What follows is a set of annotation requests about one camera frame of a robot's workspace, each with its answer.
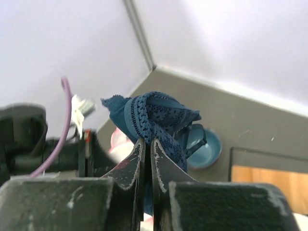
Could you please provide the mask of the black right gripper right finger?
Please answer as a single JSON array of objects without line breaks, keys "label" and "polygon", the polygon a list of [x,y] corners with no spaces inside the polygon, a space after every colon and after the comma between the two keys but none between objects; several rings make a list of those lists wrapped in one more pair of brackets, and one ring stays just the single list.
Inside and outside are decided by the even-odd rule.
[{"label": "black right gripper right finger", "polygon": [[151,169],[154,230],[198,230],[198,184],[167,156],[157,138],[151,144]]}]

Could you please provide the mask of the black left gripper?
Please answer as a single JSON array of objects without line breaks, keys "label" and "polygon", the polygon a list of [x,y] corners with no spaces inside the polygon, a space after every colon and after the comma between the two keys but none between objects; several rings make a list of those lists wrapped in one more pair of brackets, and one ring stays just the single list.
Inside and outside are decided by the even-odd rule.
[{"label": "black left gripper", "polygon": [[[42,106],[15,104],[0,109],[0,182],[28,175],[54,151],[58,139],[46,139],[48,125]],[[101,177],[116,166],[102,149],[94,130],[73,135],[46,172],[77,171],[78,177]]]}]

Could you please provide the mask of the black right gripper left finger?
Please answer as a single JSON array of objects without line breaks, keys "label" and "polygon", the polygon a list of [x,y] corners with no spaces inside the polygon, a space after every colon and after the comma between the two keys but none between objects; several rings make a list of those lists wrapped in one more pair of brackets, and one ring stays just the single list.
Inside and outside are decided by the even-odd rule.
[{"label": "black right gripper left finger", "polygon": [[146,143],[139,139],[130,155],[103,177],[113,181],[106,231],[138,231],[143,221]]}]

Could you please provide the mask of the white mesh laundry bag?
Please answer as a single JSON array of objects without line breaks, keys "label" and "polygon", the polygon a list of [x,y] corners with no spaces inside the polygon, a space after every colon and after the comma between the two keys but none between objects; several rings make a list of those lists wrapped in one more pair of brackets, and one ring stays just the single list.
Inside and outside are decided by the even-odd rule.
[{"label": "white mesh laundry bag", "polygon": [[116,165],[127,158],[134,147],[134,143],[119,128],[116,128],[112,133],[110,144],[111,148],[108,151],[108,156]]}]

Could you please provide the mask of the yellow and navy bra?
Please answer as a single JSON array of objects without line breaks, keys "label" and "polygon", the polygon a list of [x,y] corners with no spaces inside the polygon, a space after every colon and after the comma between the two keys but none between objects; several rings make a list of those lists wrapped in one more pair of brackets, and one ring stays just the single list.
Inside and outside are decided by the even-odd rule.
[{"label": "yellow and navy bra", "polygon": [[191,148],[184,144],[187,138],[180,139],[182,134],[189,135],[190,131],[201,124],[199,111],[190,109],[175,98],[158,91],[151,91],[136,97],[125,98],[114,95],[101,100],[110,114],[113,123],[133,142],[138,139],[151,144],[158,139],[162,149],[183,172],[187,172],[187,159],[199,148],[206,145],[206,135]]}]

